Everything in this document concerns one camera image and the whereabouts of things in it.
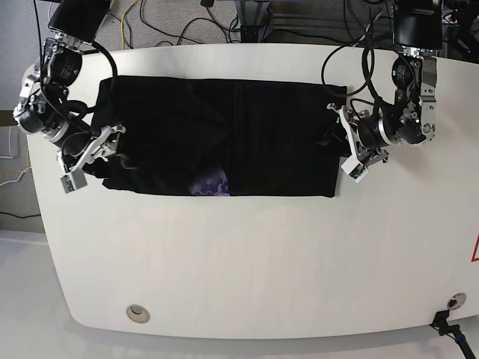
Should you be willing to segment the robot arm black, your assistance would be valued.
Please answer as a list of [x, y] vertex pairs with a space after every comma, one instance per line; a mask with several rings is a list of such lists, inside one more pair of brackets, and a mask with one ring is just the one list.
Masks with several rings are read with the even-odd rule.
[[387, 102], [373, 85], [375, 48], [381, 43], [371, 26], [358, 18], [351, 1], [345, 3], [360, 29], [360, 37], [349, 44], [363, 46], [360, 88], [369, 90], [372, 109], [355, 109], [359, 90], [343, 95], [348, 104], [329, 103], [327, 108], [338, 115], [346, 133], [350, 154], [341, 169], [355, 182], [364, 179], [371, 165], [388, 161], [387, 147], [426, 144], [435, 137], [437, 60], [433, 53], [442, 43], [442, 6], [442, 1], [394, 1], [389, 50], [397, 55], [391, 68], [396, 90], [394, 101]]
[[[86, 115], [97, 113], [114, 99], [118, 68], [112, 55], [95, 40], [111, 5], [110, 1], [60, 1], [48, 24], [53, 35], [39, 40], [38, 62], [26, 76], [13, 110], [24, 133], [40, 133], [58, 147], [66, 193], [87, 185], [86, 165], [116, 156], [120, 137], [126, 132], [120, 124], [94, 130], [84, 121]], [[68, 97], [82, 68], [83, 44], [104, 55], [112, 69], [106, 98], [93, 106]]]

